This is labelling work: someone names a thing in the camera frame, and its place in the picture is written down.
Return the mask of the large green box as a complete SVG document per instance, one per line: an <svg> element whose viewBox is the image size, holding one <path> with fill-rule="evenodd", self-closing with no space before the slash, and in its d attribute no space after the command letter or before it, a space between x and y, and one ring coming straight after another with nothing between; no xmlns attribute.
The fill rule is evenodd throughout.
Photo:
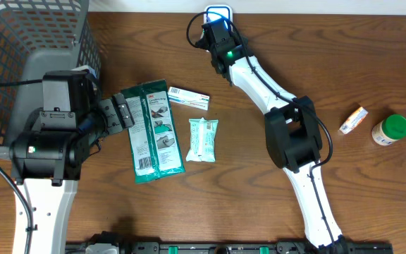
<svg viewBox="0 0 406 254"><path fill-rule="evenodd" d="M133 116L128 129L136 183L185 173L165 80L121 91Z"/></svg>

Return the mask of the white green box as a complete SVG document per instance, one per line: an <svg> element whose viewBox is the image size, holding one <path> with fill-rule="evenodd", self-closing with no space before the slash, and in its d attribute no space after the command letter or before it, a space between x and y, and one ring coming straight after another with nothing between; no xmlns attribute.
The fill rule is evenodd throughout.
<svg viewBox="0 0 406 254"><path fill-rule="evenodd" d="M183 104L196 109L207 111L209 109L210 96L184 90L177 87L168 89L168 98L170 101Z"/></svg>

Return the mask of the teal snack packet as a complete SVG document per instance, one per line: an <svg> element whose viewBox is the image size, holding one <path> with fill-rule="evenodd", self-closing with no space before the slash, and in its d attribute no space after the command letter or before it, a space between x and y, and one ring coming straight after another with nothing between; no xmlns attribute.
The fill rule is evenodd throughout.
<svg viewBox="0 0 406 254"><path fill-rule="evenodd" d="M215 162L218 120L190 119L190 149L186 161Z"/></svg>

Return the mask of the orange small box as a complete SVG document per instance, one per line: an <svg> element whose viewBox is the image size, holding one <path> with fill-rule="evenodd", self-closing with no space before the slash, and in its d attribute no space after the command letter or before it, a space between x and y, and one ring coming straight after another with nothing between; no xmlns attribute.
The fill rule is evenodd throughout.
<svg viewBox="0 0 406 254"><path fill-rule="evenodd" d="M359 107L343 122L339 131L341 133L348 134L353 131L367 116L368 111L364 107Z"/></svg>

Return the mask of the green lid jar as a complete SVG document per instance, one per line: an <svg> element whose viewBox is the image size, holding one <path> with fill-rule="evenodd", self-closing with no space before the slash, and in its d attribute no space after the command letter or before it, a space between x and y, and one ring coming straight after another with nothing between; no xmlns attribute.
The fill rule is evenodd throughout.
<svg viewBox="0 0 406 254"><path fill-rule="evenodd" d="M376 124L371 136L373 141L382 146L391 145L406 137L406 118L393 114Z"/></svg>

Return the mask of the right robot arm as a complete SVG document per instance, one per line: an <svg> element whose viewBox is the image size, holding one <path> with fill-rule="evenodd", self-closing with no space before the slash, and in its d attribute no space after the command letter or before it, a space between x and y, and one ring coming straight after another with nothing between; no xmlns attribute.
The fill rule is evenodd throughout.
<svg viewBox="0 0 406 254"><path fill-rule="evenodd" d="M314 253L347 253L321 177L321 167L328 162L320 155L322 139L327 138L329 150L333 141L313 101L287 92L268 75L226 18L203 24L202 37L193 46L207 50L216 72L246 93L263 113L268 154L291 182Z"/></svg>

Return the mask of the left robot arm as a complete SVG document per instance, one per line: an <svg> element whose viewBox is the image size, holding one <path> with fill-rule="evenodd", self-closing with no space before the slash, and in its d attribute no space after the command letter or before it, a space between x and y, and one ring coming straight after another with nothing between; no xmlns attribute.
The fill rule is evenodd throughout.
<svg viewBox="0 0 406 254"><path fill-rule="evenodd" d="M102 99L89 71L50 71L42 78L38 126L11 143L15 180L14 253L64 253L82 165L100 140L134 126L121 93Z"/></svg>

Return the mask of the grey plastic mesh basket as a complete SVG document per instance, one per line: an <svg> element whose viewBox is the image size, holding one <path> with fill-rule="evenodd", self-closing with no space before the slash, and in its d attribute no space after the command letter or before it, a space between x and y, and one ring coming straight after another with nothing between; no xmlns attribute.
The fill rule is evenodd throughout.
<svg viewBox="0 0 406 254"><path fill-rule="evenodd" d="M49 71L101 70L86 0L0 0L0 158L43 105Z"/></svg>

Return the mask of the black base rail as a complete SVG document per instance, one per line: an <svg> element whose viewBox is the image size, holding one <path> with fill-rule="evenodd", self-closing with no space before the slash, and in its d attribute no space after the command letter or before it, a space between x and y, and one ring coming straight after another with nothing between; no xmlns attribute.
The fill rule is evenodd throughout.
<svg viewBox="0 0 406 254"><path fill-rule="evenodd" d="M280 241L265 243L157 243L137 242L115 246L110 243L67 244L66 253L125 253L125 254L306 254L329 253L305 242Z"/></svg>

